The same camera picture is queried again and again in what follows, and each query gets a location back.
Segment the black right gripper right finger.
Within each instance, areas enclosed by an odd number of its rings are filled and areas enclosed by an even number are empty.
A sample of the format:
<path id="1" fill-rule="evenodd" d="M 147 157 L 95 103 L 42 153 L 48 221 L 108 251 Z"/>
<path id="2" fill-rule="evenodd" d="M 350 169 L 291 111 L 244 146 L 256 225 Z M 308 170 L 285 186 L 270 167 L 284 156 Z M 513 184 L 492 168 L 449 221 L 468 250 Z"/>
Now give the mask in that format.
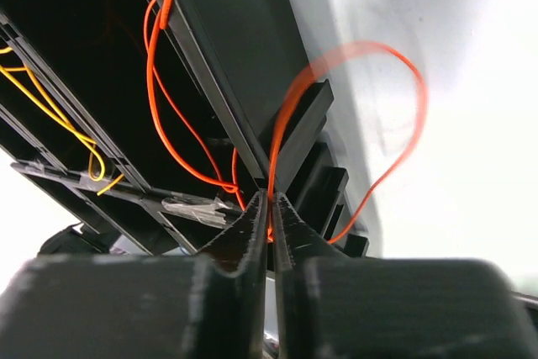
<path id="1" fill-rule="evenodd" d="M 466 259 L 350 258 L 272 203 L 283 358 L 534 358 L 537 332 L 500 270 Z"/>

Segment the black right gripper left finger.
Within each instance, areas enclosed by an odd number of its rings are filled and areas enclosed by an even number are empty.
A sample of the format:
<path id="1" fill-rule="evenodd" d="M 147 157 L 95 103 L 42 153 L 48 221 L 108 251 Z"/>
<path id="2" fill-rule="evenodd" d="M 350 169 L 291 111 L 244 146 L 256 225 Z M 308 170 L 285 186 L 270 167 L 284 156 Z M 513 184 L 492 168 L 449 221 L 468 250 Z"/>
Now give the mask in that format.
<path id="1" fill-rule="evenodd" d="M 1 297 L 4 358 L 259 358 L 267 196 L 190 256 L 49 255 Z"/>

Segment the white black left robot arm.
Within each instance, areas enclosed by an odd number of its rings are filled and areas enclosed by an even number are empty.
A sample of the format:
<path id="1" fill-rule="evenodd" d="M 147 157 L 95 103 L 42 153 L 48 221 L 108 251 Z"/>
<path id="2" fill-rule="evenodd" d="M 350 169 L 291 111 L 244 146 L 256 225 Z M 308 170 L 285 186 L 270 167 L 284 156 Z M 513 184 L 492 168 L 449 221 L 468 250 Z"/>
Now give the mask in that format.
<path id="1" fill-rule="evenodd" d="M 81 230 L 70 225 L 46 240 L 38 255 L 108 254 L 119 237 L 117 230 L 97 233 L 85 224 Z"/>

